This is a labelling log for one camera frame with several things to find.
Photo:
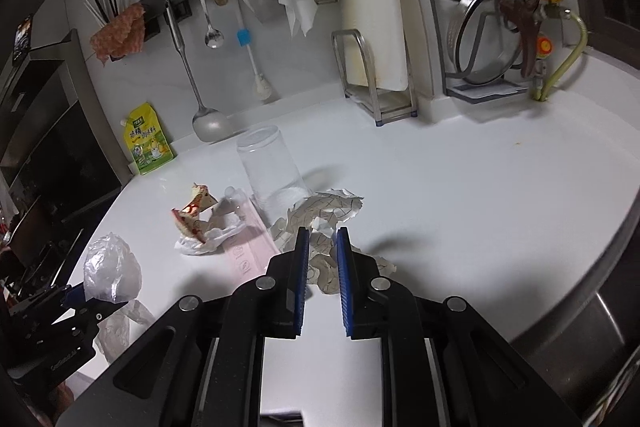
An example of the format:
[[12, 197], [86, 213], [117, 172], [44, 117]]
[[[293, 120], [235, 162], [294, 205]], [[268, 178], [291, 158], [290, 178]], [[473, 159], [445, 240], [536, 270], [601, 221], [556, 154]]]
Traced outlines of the pink plastic package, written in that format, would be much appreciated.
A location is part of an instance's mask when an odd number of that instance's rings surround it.
[[222, 243], [231, 263], [233, 277], [241, 285], [265, 275], [270, 259], [280, 251], [254, 204], [240, 188], [229, 186], [224, 198], [230, 202], [244, 225], [239, 233]]

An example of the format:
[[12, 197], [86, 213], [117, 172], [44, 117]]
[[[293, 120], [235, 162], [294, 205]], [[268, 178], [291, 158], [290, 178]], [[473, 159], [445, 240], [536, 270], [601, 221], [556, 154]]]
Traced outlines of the patterned paper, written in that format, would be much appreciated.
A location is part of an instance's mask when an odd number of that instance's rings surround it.
[[317, 286], [323, 294], [340, 291], [334, 235], [340, 225], [360, 213], [362, 204], [362, 197], [344, 188], [318, 192], [296, 202], [270, 227], [281, 253], [294, 247], [299, 228], [309, 231], [307, 284]]

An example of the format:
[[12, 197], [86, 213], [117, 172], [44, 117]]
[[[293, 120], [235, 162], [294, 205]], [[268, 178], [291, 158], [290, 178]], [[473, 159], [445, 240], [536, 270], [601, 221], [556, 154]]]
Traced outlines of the clear plastic bag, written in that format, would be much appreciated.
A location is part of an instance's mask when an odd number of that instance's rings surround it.
[[82, 266], [82, 285], [86, 300], [113, 305], [115, 311], [102, 312], [94, 343], [108, 364], [130, 345], [130, 324], [146, 329], [153, 314], [138, 299], [142, 271], [129, 245], [118, 235], [108, 233], [86, 248]]

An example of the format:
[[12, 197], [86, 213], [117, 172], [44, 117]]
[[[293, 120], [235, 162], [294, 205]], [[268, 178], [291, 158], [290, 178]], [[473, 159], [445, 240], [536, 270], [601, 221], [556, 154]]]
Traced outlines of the white tissue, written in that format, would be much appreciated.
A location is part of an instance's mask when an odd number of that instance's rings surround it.
[[186, 256], [213, 254], [227, 239], [238, 235], [246, 228], [245, 219], [238, 210], [222, 200], [204, 211], [207, 219], [193, 217], [182, 210], [171, 210], [175, 225], [180, 232], [175, 250]]

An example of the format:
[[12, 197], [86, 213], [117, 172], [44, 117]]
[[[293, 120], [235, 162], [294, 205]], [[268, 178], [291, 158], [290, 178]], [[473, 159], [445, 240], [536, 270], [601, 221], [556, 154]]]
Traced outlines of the clear plastic cup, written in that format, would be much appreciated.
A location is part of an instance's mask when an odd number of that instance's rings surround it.
[[248, 130], [236, 141], [255, 202], [270, 225], [311, 195], [274, 124]]

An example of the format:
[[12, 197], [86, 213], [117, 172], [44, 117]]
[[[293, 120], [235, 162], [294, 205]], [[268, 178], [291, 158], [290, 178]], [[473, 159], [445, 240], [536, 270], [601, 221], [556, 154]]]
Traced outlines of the red white snack wrapper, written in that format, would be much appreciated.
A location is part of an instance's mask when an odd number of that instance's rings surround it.
[[200, 219], [201, 213], [212, 209], [218, 200], [210, 195], [205, 184], [193, 184], [191, 200], [181, 209], [171, 210], [175, 225], [183, 236], [197, 239], [201, 244], [206, 243], [205, 231], [207, 225]]

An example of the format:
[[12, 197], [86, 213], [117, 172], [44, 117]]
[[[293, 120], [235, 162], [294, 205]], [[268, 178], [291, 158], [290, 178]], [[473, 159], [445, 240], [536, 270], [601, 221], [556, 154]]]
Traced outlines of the steel spatula ladle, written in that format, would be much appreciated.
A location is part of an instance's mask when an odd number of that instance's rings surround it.
[[196, 109], [192, 116], [192, 128], [196, 137], [203, 143], [218, 143], [230, 138], [233, 128], [229, 118], [212, 104], [208, 103], [202, 93], [203, 76], [198, 70], [193, 70], [186, 50], [182, 31], [174, 14], [170, 1], [164, 2], [164, 10], [167, 16], [169, 32], [175, 51], [186, 72], [191, 91], [195, 98]]

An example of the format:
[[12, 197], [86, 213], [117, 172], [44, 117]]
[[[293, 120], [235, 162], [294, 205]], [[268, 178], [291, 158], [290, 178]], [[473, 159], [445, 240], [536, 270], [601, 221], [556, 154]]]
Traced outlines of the steel cutting board rack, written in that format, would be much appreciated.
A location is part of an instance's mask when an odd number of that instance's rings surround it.
[[[348, 82], [346, 41], [352, 40], [357, 47], [364, 79], [364, 86]], [[331, 34], [332, 50], [340, 74], [344, 97], [352, 100], [374, 120], [376, 127], [383, 127], [404, 118], [419, 116], [418, 100], [412, 79], [404, 91], [390, 91], [378, 87], [372, 53], [367, 40], [358, 29], [339, 29]]]

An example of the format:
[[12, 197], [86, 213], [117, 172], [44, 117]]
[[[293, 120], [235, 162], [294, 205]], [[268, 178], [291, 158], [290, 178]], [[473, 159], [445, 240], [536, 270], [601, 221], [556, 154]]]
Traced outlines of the blue white bottle brush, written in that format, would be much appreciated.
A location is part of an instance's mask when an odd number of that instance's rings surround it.
[[267, 102], [272, 97], [272, 88], [270, 82], [266, 79], [262, 72], [258, 68], [254, 53], [252, 50], [252, 36], [250, 31], [245, 25], [245, 20], [240, 5], [240, 0], [235, 0], [235, 16], [238, 22], [239, 29], [236, 32], [236, 38], [238, 39], [239, 46], [246, 49], [248, 58], [250, 59], [250, 66], [252, 66], [254, 72], [255, 90], [257, 98], [262, 102]]

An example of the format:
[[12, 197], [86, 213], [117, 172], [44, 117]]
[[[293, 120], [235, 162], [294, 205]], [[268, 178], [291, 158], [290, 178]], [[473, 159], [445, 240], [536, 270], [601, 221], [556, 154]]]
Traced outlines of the yellow green seasoning pouch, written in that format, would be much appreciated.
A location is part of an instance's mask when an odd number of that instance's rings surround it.
[[176, 157], [150, 103], [145, 102], [132, 110], [120, 124], [122, 139], [140, 176], [168, 164]]

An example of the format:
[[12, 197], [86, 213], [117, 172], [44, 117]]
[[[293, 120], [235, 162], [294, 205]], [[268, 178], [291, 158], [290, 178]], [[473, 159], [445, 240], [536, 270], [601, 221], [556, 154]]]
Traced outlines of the small steel spoon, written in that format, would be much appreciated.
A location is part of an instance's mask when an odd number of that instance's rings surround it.
[[214, 27], [212, 21], [210, 20], [208, 7], [206, 4], [206, 0], [198, 0], [201, 5], [201, 9], [204, 15], [204, 20], [206, 23], [206, 31], [204, 41], [206, 46], [211, 49], [219, 49], [224, 44], [224, 35], [220, 30]]

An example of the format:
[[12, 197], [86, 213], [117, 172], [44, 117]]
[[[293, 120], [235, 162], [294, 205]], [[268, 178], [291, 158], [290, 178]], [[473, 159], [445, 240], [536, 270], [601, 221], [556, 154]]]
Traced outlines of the steel pot lid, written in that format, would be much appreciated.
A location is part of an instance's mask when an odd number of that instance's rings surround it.
[[533, 70], [536, 24], [526, 0], [460, 0], [450, 17], [446, 48], [450, 78], [486, 86], [514, 64]]

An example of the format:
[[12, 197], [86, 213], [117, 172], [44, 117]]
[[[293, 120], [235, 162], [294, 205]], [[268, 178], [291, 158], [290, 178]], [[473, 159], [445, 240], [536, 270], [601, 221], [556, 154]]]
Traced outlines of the orange dish cloth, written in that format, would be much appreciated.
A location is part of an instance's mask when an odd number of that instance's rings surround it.
[[102, 64], [142, 51], [144, 13], [144, 6], [134, 3], [90, 38], [90, 46]]

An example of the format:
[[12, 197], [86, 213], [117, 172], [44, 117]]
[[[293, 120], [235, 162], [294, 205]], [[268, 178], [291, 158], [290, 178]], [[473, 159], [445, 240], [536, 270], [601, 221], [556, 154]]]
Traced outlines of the white cutting board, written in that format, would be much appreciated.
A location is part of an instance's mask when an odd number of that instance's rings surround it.
[[347, 81], [355, 86], [368, 84], [364, 61], [368, 61], [376, 87], [386, 91], [408, 88], [405, 35], [400, 0], [340, 0], [342, 27], [359, 31], [355, 38], [343, 40]]

